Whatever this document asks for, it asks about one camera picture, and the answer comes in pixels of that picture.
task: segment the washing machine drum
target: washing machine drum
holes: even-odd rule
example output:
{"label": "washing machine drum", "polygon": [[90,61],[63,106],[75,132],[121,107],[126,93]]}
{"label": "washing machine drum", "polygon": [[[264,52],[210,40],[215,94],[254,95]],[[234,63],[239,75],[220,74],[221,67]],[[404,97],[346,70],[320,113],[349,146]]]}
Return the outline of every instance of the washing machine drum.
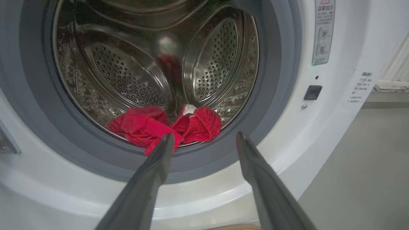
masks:
{"label": "washing machine drum", "polygon": [[117,180],[145,156],[110,120],[158,106],[172,123],[184,104],[208,106],[221,134],[181,145],[167,182],[197,179],[237,161],[235,134],[260,142],[285,107],[301,50],[295,2],[10,1],[20,20],[2,50],[0,86],[56,153]]}

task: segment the instruction label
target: instruction label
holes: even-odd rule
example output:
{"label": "instruction label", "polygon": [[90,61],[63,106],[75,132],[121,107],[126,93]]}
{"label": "instruction label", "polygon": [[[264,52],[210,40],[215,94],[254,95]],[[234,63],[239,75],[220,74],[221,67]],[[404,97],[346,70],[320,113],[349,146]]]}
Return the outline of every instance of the instruction label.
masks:
{"label": "instruction label", "polygon": [[315,40],[312,65],[328,62],[334,30],[335,0],[315,0]]}
{"label": "instruction label", "polygon": [[374,77],[371,72],[362,72],[360,76],[354,77],[346,93],[346,102],[349,104],[363,104],[372,91]]}

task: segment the warning label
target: warning label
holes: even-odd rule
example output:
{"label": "warning label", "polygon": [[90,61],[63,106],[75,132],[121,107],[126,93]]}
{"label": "warning label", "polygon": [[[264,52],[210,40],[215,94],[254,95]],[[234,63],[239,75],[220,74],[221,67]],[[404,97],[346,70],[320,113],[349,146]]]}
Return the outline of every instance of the warning label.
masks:
{"label": "warning label", "polygon": [[330,56],[335,0],[315,0],[315,40],[312,65],[325,64]]}

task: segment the gray rubber seal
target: gray rubber seal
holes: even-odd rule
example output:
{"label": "gray rubber seal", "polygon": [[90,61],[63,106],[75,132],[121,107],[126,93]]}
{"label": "gray rubber seal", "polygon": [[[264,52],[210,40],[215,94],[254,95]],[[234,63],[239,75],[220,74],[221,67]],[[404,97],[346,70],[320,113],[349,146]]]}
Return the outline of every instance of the gray rubber seal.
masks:
{"label": "gray rubber seal", "polygon": [[[238,7],[246,10],[246,1]],[[252,1],[260,39],[260,67],[240,115],[214,141],[183,148],[172,158],[167,183],[194,180],[238,160],[235,134],[258,144],[278,120],[291,95],[301,55],[296,0]],[[143,149],[94,126],[59,82],[52,53],[57,1],[0,2],[0,87],[22,121],[45,144],[94,173],[127,181],[142,164]]]}

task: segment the white sticker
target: white sticker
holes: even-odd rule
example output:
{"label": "white sticker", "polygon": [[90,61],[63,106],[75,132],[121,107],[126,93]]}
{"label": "white sticker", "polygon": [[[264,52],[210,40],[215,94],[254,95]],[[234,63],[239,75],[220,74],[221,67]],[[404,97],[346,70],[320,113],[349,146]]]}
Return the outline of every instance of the white sticker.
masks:
{"label": "white sticker", "polygon": [[371,72],[363,72],[354,77],[346,93],[346,102],[349,104],[363,104],[374,86]]}
{"label": "white sticker", "polygon": [[312,65],[328,62],[334,30],[335,0],[315,0],[315,40]]}

